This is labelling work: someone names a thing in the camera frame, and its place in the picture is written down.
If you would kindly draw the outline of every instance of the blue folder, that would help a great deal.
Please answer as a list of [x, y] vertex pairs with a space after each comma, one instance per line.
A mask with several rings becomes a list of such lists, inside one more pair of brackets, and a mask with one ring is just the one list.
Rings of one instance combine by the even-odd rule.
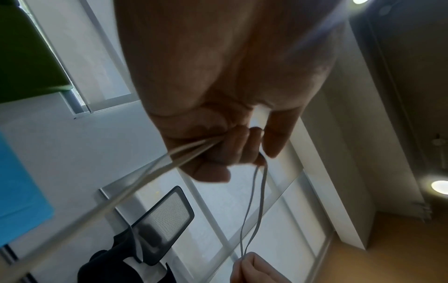
[[52, 216], [53, 208], [0, 133], [0, 246]]

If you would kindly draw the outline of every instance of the light fixture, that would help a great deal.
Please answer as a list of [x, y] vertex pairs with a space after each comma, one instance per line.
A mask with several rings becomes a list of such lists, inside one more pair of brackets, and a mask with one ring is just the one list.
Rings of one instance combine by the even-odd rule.
[[431, 184], [431, 187], [438, 193], [448, 194], [448, 181], [446, 180], [435, 181]]
[[353, 0], [353, 2], [355, 3], [355, 4], [363, 4], [363, 3], [365, 3], [365, 2], [367, 2], [367, 1], [369, 1], [369, 0]]

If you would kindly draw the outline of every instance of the blue paper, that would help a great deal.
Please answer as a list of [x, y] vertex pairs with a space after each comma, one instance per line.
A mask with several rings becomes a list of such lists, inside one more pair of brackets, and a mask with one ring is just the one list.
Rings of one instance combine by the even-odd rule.
[[0, 133], [0, 246], [52, 216], [53, 208]]

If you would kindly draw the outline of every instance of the ceiling light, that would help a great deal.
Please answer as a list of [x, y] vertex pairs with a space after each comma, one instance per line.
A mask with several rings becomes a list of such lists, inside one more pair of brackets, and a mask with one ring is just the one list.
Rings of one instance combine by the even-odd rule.
[[369, 0], [353, 0], [353, 2], [355, 4], [363, 4], [363, 3], [367, 2], [367, 1], [369, 1]]
[[433, 190], [441, 194], [448, 194], [448, 181], [435, 181], [431, 184]]

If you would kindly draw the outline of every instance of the hand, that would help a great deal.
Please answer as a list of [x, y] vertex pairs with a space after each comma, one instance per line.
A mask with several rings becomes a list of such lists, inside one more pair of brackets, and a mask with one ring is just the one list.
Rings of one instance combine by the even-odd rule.
[[[315, 27], [341, 1], [115, 0], [133, 83], [167, 148], [225, 134], [184, 172], [227, 182], [227, 166], [263, 164], [260, 144], [279, 154], [335, 61], [343, 24]], [[248, 128], [259, 104], [272, 110], [263, 137]]]
[[230, 283], [291, 283], [256, 253], [248, 253], [233, 264]]

